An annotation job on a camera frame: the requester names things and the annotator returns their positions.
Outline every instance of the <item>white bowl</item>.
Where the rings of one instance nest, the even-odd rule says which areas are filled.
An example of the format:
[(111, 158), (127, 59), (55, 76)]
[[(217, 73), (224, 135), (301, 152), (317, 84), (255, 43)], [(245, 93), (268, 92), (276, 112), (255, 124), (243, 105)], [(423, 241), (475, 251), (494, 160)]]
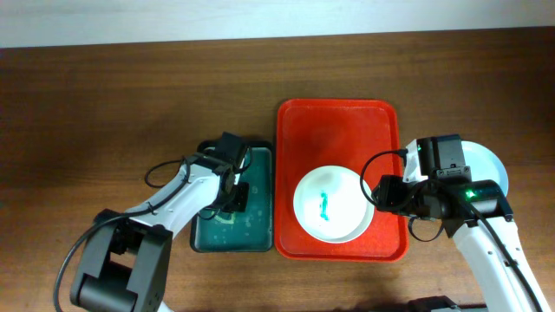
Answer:
[(470, 166), (472, 181), (490, 179), (499, 185), (505, 196), (509, 193), (505, 166), (492, 151), (478, 143), (462, 141), (462, 152), (467, 166)]
[(307, 173), (293, 197), (298, 223), (326, 243), (346, 243), (359, 237), (374, 217), (374, 206), (362, 194), (359, 178), (341, 166), (322, 166)]

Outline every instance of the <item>white wall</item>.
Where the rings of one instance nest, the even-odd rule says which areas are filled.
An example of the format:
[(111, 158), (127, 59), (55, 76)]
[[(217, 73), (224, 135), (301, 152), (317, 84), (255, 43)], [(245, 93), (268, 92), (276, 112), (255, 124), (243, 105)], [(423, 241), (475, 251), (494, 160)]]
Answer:
[(0, 0), (0, 47), (554, 24), (552, 0)]

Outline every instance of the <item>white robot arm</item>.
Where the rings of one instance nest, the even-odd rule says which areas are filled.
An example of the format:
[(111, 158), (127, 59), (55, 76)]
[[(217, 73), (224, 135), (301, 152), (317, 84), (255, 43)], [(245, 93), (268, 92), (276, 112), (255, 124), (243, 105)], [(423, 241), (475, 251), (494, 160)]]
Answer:
[[(204, 208), (244, 207), (248, 189), (238, 185), (238, 178), (250, 165), (242, 167), (248, 148), (241, 138), (224, 133), (214, 150), (183, 159), (175, 178), (141, 205), (122, 214), (101, 212), (82, 237), (88, 240), (71, 287), (71, 302), (90, 311), (171, 311), (162, 298), (172, 240)], [(57, 310), (61, 310), (59, 281), (80, 241), (84, 239), (69, 252), (56, 279)], [(111, 254), (125, 252), (136, 255), (133, 268), (110, 260)]]
[(405, 159), (405, 171), (402, 178), (382, 177), (372, 193), (378, 211), (440, 219), (478, 280), (488, 311), (551, 311), (503, 191), (491, 180), (472, 182), (458, 135), (413, 140), (392, 153)]

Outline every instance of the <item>red tray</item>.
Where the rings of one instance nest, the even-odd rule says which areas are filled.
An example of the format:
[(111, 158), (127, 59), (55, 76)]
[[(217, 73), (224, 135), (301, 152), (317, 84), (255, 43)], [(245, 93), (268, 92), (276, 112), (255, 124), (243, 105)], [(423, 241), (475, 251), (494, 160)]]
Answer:
[[(319, 166), (343, 166), (360, 172), (374, 154), (399, 148), (395, 110), (384, 101), (306, 100), (285, 102), (277, 113), (275, 236), (288, 258), (394, 262), (408, 250), (407, 221), (375, 211), (369, 228), (345, 244), (321, 242), (303, 230), (293, 211), (301, 178)], [(383, 174), (401, 175), (398, 157), (384, 155), (365, 180), (377, 185)]]

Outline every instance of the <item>blue stain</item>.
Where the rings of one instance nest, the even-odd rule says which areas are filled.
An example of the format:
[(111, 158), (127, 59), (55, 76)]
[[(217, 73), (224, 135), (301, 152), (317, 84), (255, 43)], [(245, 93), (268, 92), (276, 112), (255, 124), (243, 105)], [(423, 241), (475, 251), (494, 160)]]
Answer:
[(322, 219), (326, 220), (326, 221), (330, 221), (330, 219), (328, 218), (328, 215), (326, 214), (326, 209), (328, 208), (328, 194), (326, 194), (325, 192), (320, 193), (320, 196), (322, 197), (322, 203), (320, 204), (320, 208), (322, 208), (322, 213), (320, 213), (320, 217), (322, 217)]

